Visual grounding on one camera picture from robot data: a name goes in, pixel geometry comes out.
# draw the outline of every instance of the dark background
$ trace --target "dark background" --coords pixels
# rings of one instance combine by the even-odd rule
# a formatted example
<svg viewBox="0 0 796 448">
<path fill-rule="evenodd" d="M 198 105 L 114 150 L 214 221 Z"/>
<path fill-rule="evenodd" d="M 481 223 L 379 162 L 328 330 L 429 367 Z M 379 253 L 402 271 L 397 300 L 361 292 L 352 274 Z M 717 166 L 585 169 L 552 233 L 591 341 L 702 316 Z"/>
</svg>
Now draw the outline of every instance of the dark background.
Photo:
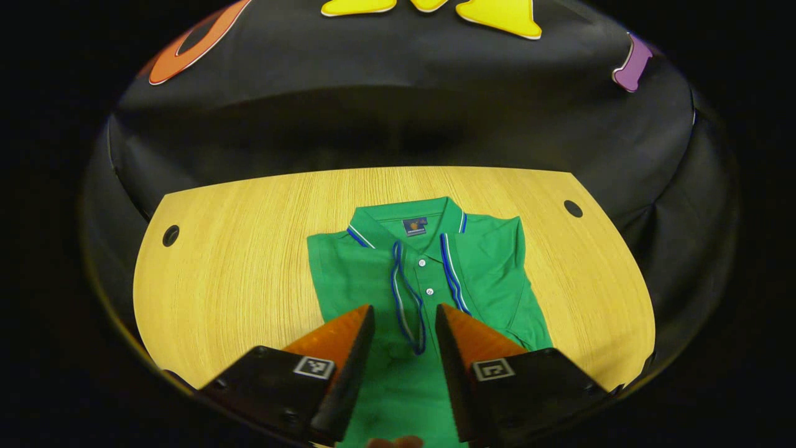
<svg viewBox="0 0 796 448">
<path fill-rule="evenodd" d="M 13 268 L 2 301 L 11 446 L 262 444 L 191 407 L 135 358 L 85 281 L 75 216 L 91 141 L 131 78 L 227 3 L 44 1 L 6 15 L 4 66 L 14 81 L 6 84 L 3 215 Z M 767 214 L 787 210 L 784 186 L 793 178 L 780 127 L 788 111 L 782 13 L 773 2 L 591 4 L 667 53 L 725 118 L 741 170 L 743 230 L 724 302 L 680 358 L 545 445 L 783 444 L 778 421 L 785 420 L 775 409 L 788 409 L 792 374 L 780 359 L 792 352 L 793 337 L 779 333 L 788 333 L 793 296 L 775 252 L 791 231 L 786 215 Z"/>
</svg>

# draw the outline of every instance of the purple shape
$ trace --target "purple shape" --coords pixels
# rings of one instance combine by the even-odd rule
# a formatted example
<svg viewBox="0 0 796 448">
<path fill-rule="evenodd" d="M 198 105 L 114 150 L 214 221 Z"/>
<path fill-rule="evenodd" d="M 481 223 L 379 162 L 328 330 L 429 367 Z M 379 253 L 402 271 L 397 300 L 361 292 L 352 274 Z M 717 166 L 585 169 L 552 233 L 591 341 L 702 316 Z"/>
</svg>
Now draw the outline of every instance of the purple shape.
<svg viewBox="0 0 796 448">
<path fill-rule="evenodd" d="M 652 57 L 652 52 L 638 37 L 630 33 L 627 35 L 630 37 L 630 52 L 627 54 L 625 63 L 622 64 L 622 67 L 614 70 L 611 78 L 616 84 L 632 93 L 638 90 L 638 78 L 642 77 L 646 62 Z"/>
</svg>

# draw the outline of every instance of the shirt label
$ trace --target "shirt label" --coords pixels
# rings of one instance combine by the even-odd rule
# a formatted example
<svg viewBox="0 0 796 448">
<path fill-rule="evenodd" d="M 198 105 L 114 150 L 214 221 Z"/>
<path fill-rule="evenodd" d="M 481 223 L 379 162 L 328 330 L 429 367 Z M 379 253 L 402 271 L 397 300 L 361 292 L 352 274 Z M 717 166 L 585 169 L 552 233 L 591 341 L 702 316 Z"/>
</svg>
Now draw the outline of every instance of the shirt label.
<svg viewBox="0 0 796 448">
<path fill-rule="evenodd" d="M 422 235 L 426 233 L 426 225 L 428 218 L 415 218 L 405 219 L 404 228 L 406 229 L 406 236 L 413 237 L 415 235 Z"/>
</svg>

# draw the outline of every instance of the wood grain surface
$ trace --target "wood grain surface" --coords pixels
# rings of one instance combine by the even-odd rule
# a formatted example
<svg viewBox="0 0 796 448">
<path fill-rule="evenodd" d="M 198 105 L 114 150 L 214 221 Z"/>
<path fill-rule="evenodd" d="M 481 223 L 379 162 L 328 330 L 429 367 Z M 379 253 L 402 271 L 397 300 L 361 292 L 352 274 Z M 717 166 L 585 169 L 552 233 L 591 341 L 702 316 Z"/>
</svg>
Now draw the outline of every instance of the wood grain surface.
<svg viewBox="0 0 796 448">
<path fill-rule="evenodd" d="M 323 324 L 307 236 L 344 230 L 357 206 L 441 196 L 470 214 L 519 215 L 525 270 L 553 344 L 607 390 L 638 376 L 653 351 L 654 316 L 619 232 L 571 174 L 509 168 L 320 171 L 166 195 L 135 267 L 147 351 L 199 388 L 254 345 L 288 345 Z M 172 225 L 179 236 L 166 247 Z"/>
</svg>

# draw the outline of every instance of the polo shirt collar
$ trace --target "polo shirt collar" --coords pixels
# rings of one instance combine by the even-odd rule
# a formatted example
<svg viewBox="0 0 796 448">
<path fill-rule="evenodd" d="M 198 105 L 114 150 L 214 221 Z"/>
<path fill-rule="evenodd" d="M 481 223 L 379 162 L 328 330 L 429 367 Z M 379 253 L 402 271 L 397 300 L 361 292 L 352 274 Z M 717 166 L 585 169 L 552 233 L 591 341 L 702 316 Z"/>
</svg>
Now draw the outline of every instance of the polo shirt collar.
<svg viewBox="0 0 796 448">
<path fill-rule="evenodd" d="M 439 227 L 427 247 L 416 247 L 406 235 L 395 235 L 385 229 L 380 221 L 391 219 L 413 219 L 441 214 Z M 351 218 L 349 233 L 361 241 L 363 246 L 377 250 L 390 250 L 395 241 L 401 240 L 407 246 L 442 261 L 440 234 L 457 234 L 464 231 L 466 216 L 461 208 L 448 197 L 426 199 L 423 201 L 398 202 L 380 206 L 357 207 Z"/>
</svg>

